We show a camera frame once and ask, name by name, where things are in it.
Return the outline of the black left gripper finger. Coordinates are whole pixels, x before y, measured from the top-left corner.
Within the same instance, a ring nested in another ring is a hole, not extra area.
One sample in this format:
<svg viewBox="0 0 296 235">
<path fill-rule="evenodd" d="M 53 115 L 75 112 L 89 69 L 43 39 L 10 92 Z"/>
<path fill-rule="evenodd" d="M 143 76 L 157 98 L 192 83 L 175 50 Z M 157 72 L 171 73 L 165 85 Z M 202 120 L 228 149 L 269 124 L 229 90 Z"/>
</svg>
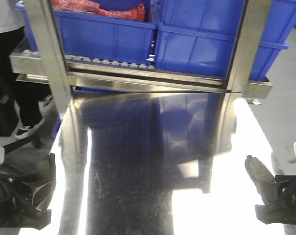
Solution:
<svg viewBox="0 0 296 235">
<path fill-rule="evenodd" d="M 17 215 L 17 227 L 41 230 L 51 223 L 51 213 L 52 210 L 22 211 Z"/>
<path fill-rule="evenodd" d="M 46 210 L 51 202 L 53 194 L 50 193 L 50 183 L 38 179 L 38 166 L 35 173 L 23 176 L 21 187 L 22 195 L 39 210 Z"/>
</svg>

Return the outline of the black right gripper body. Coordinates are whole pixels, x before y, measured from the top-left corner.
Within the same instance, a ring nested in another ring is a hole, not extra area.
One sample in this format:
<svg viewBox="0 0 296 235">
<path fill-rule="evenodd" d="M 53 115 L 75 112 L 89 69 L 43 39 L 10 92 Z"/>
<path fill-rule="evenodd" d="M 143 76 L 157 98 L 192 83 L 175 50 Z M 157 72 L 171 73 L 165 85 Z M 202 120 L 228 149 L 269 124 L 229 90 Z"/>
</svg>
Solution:
<svg viewBox="0 0 296 235">
<path fill-rule="evenodd" d="M 279 183 L 281 221 L 296 225 L 296 175 L 276 175 L 275 179 Z"/>
</svg>

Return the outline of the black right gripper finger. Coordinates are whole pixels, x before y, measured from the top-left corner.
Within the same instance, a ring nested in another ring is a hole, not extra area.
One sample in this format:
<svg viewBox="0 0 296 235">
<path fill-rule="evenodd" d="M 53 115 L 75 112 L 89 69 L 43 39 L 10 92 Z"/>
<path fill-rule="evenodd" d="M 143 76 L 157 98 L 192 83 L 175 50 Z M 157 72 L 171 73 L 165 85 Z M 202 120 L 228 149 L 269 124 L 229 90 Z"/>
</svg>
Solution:
<svg viewBox="0 0 296 235">
<path fill-rule="evenodd" d="M 247 155 L 245 159 L 245 169 L 261 196 L 265 206 L 284 206 L 283 195 L 283 175 L 275 175 L 256 157 Z"/>
<path fill-rule="evenodd" d="M 268 208 L 264 205 L 255 205 L 256 218 L 264 224 L 288 222 L 285 212 L 279 208 Z"/>
</svg>

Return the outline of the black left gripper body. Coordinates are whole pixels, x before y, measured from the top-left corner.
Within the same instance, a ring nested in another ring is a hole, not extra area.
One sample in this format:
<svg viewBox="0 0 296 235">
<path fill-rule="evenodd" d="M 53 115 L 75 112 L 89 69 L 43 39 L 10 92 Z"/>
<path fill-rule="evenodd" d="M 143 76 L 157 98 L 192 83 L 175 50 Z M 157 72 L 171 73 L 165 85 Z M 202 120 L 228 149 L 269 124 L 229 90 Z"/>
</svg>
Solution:
<svg viewBox="0 0 296 235">
<path fill-rule="evenodd" d="M 0 227 L 25 227 L 27 220 L 38 217 L 38 210 L 23 195 L 26 178 L 0 173 Z"/>
</svg>

